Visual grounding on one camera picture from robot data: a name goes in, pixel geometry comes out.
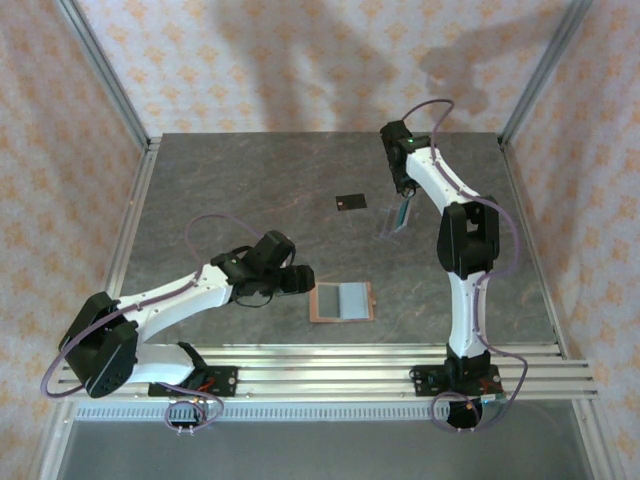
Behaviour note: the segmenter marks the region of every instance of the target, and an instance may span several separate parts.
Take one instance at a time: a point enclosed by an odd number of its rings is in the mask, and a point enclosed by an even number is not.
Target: floral wallpaper
[[[150,135],[504,127],[568,0],[79,0]],[[435,113],[418,112],[415,125]]]
[[[104,286],[140,151],[51,0],[0,8],[0,478],[26,478],[38,391]]]
[[[640,3],[594,2],[514,142],[572,353],[591,360],[640,478]]]

